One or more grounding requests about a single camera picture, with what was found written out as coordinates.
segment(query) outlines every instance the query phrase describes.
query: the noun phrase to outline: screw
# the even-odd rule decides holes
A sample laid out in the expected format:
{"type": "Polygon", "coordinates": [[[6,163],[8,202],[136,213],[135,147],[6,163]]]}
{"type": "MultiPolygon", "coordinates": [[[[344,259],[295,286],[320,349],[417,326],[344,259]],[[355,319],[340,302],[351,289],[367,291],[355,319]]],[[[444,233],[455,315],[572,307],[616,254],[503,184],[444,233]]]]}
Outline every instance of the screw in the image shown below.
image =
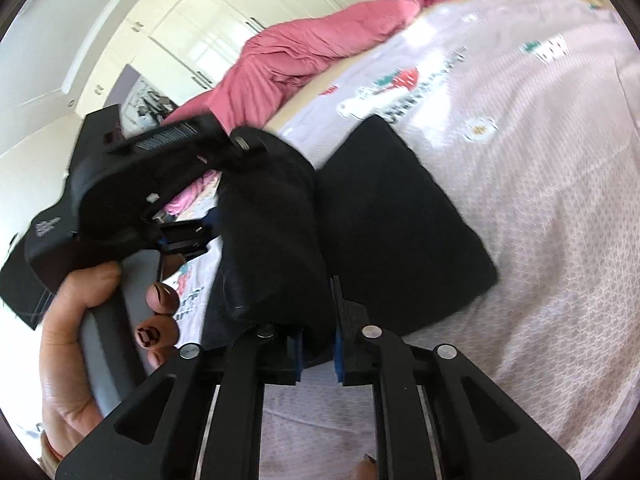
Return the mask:
{"type": "Polygon", "coordinates": [[[193,359],[200,355],[200,347],[194,343],[188,343],[180,348],[180,357],[183,359],[193,359]]]}
{"type": "Polygon", "coordinates": [[[453,359],[458,355],[458,351],[451,345],[441,345],[438,346],[438,355],[443,359],[453,359]]]}
{"type": "Polygon", "coordinates": [[[246,140],[244,140],[242,137],[236,137],[234,140],[236,141],[236,144],[240,146],[243,150],[245,150],[246,152],[249,151],[250,149],[249,143],[246,142],[246,140]]]}
{"type": "Polygon", "coordinates": [[[263,339],[268,339],[270,337],[273,337],[273,335],[276,333],[276,327],[274,327],[271,323],[267,325],[262,325],[261,327],[258,328],[256,333],[258,337],[261,337],[263,339]]]}
{"type": "Polygon", "coordinates": [[[362,329],[362,335],[367,339],[377,339],[382,335],[382,329],[379,326],[367,325],[362,329]]]}

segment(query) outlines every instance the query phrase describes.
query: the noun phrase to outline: pink cloth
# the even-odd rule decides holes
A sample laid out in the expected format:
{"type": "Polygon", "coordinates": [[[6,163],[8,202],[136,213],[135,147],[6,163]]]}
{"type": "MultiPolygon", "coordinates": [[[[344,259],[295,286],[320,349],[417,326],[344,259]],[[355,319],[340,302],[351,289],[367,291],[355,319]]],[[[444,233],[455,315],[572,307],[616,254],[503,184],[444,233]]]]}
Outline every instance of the pink cloth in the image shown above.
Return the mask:
{"type": "MultiPolygon", "coordinates": [[[[269,27],[246,42],[240,59],[213,89],[186,102],[165,122],[212,112],[227,132],[236,126],[263,127],[312,78],[332,64],[387,40],[408,25],[422,7],[443,0],[371,0],[324,18],[305,18],[269,27]]],[[[169,202],[177,215],[211,181],[209,172],[169,202]]]]}

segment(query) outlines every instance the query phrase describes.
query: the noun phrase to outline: white wardrobe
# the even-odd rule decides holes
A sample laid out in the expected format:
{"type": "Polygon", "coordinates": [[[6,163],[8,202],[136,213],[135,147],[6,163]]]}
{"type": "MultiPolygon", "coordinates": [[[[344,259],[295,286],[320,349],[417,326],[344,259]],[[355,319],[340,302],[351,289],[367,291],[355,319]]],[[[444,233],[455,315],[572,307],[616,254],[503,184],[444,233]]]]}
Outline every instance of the white wardrobe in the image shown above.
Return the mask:
{"type": "Polygon", "coordinates": [[[174,102],[213,88],[265,27],[318,18],[363,0],[139,0],[111,38],[76,113],[104,105],[130,64],[174,102]]]}

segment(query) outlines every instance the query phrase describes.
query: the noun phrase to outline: hand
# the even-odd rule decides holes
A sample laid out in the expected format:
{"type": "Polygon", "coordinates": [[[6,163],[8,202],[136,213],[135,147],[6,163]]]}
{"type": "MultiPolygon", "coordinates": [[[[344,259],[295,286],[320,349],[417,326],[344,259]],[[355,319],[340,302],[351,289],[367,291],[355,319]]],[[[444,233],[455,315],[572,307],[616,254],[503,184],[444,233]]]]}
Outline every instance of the hand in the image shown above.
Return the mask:
{"type": "MultiPolygon", "coordinates": [[[[177,270],[179,260],[165,261],[166,274],[177,270]]],[[[60,286],[42,326],[40,383],[42,421],[51,447],[66,456],[102,420],[84,369],[78,341],[87,308],[104,303],[120,282],[115,262],[75,270],[60,286]]],[[[177,293],[164,283],[154,283],[146,293],[153,316],[136,327],[136,340],[158,367],[175,351],[178,325],[171,317],[178,308],[177,293]]]]}
{"type": "Polygon", "coordinates": [[[378,466],[372,457],[364,456],[353,470],[353,480],[378,480],[378,466]]]}

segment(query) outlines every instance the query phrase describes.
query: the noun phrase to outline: bed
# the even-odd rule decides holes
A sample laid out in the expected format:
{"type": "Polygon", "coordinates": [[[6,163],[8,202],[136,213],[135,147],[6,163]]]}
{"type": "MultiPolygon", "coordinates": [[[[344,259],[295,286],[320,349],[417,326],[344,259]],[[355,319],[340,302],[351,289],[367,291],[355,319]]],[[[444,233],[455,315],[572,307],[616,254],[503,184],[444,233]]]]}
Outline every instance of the bed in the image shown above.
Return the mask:
{"type": "MultiPolygon", "coordinates": [[[[640,400],[640,53],[611,9],[608,0],[440,4],[318,76],[266,127],[318,167],[367,114],[392,123],[500,271],[485,297],[406,340],[458,346],[584,478],[597,468],[604,476],[592,478],[606,478],[604,459],[625,446],[640,400]],[[549,28],[540,17],[551,7],[567,19],[549,28]],[[509,34],[489,32],[513,13],[529,18],[509,34]],[[485,43],[465,43],[479,27],[485,43]],[[418,69],[431,86],[372,100],[393,67],[418,69]]],[[[216,185],[181,218],[213,206],[216,185]]],[[[219,250],[214,242],[173,278],[181,343],[199,338],[219,250]]],[[[348,478],[375,453],[370,391],[341,390],[332,377],[323,365],[295,391],[267,388],[261,478],[348,478]]]]}

